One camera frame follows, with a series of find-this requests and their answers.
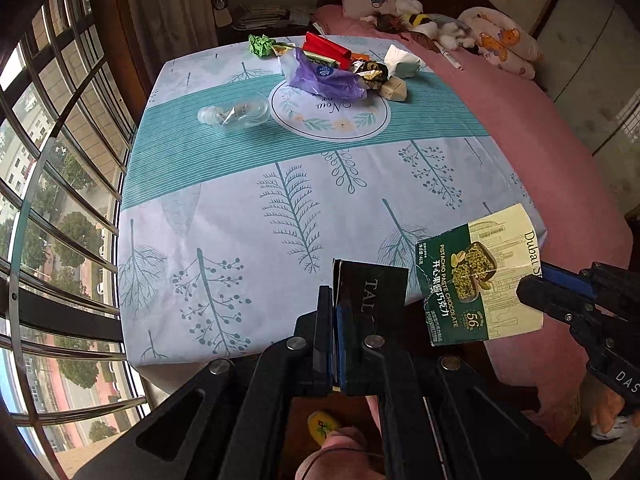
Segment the person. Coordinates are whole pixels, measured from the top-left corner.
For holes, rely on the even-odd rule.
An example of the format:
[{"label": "person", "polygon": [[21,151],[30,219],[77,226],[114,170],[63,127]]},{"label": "person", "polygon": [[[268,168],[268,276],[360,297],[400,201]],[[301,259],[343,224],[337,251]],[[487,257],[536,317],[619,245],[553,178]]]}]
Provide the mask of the person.
[{"label": "person", "polygon": [[[378,398],[367,397],[373,421],[380,431]],[[611,441],[620,437],[631,424],[640,427],[640,409],[632,415],[620,415],[625,401],[616,392],[601,384],[591,412],[592,435],[597,440]],[[327,412],[315,412],[308,418],[311,436],[320,449],[308,457],[296,471],[295,480],[383,480],[384,475],[374,471],[367,452],[367,441],[358,428],[342,427]]]}]

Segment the pink blanket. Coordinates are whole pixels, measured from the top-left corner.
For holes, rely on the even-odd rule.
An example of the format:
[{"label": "pink blanket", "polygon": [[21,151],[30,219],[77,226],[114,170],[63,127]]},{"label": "pink blanket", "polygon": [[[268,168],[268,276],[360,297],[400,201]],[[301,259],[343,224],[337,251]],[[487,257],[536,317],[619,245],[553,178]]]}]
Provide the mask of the pink blanket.
[{"label": "pink blanket", "polygon": [[[321,7],[316,20],[327,34],[398,39],[344,18],[340,6]],[[465,50],[453,53],[464,67],[460,72],[404,36],[407,49],[458,94],[518,173],[548,229],[542,258],[573,272],[594,261],[626,268],[631,232],[591,155],[542,90]],[[502,382],[538,387],[542,409],[531,418],[562,442],[575,421],[572,400],[586,362],[568,326],[545,316],[542,330],[487,342],[486,348]]]}]

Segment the teal stripe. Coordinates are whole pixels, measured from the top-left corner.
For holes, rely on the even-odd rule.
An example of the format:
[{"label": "teal stripe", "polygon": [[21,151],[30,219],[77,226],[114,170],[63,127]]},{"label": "teal stripe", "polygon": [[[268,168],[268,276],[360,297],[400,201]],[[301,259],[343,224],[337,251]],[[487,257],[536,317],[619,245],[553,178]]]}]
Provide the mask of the teal stripe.
[{"label": "teal stripe", "polygon": [[407,80],[407,101],[389,102],[391,120],[387,128],[357,142],[334,144],[307,139],[273,118],[228,135],[217,134],[198,122],[200,108],[232,102],[252,91],[268,96],[282,79],[275,74],[229,83],[146,110],[129,163],[122,208],[238,171],[325,152],[332,146],[347,149],[400,140],[487,135],[449,87],[435,74],[423,72]]}]

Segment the clear plastic bottle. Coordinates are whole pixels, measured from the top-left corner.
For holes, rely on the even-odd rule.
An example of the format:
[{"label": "clear plastic bottle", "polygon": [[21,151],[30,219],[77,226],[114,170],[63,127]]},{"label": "clear plastic bottle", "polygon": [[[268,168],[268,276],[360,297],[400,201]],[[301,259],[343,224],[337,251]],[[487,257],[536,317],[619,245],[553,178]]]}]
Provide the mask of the clear plastic bottle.
[{"label": "clear plastic bottle", "polygon": [[234,103],[205,106],[198,111],[198,120],[222,134],[245,130],[269,119],[269,102],[260,92],[252,92]]}]

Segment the screw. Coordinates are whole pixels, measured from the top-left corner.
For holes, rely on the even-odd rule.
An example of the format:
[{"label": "screw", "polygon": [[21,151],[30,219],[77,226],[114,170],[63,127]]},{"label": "screw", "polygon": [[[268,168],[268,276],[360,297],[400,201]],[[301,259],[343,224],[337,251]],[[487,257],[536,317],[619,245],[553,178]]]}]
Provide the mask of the screw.
[{"label": "screw", "polygon": [[227,359],[216,359],[209,363],[209,372],[214,375],[226,374],[231,368],[231,361]]},{"label": "screw", "polygon": [[305,338],[300,336],[293,336],[287,339],[287,348],[289,350],[302,350],[306,346]]},{"label": "screw", "polygon": [[445,370],[449,370],[450,372],[455,372],[456,370],[460,370],[460,366],[462,363],[460,359],[455,355],[445,355],[441,360],[440,364]]},{"label": "screw", "polygon": [[383,338],[381,335],[371,334],[364,338],[364,344],[369,348],[381,348],[384,343],[385,338]]}]

